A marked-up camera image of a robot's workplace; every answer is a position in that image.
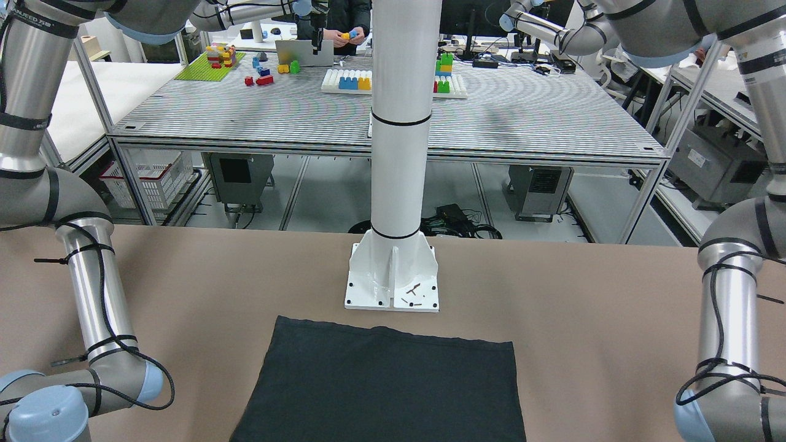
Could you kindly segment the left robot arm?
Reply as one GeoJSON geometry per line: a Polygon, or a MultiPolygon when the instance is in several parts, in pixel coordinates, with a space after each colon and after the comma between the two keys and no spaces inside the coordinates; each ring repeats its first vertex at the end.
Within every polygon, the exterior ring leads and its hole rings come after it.
{"type": "Polygon", "coordinates": [[[715,34],[736,54],[771,171],[763,198],[725,210],[698,249],[702,313],[696,372],[680,387],[674,419],[686,441],[783,441],[784,380],[758,366],[757,275],[784,263],[783,1],[600,1],[635,63],[678,61],[715,34]]]}

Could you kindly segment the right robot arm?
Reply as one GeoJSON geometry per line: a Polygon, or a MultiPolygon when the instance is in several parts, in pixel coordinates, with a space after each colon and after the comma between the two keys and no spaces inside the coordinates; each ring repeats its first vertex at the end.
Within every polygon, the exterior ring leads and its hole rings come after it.
{"type": "Polygon", "coordinates": [[[3,441],[89,441],[88,420],[155,409],[168,370],[138,349],[126,312],[101,197],[79,176],[47,165],[39,149],[72,43],[104,12],[125,34],[169,42],[197,1],[14,1],[2,23],[2,230],[50,227],[64,244],[88,366],[2,377],[3,441]]]}

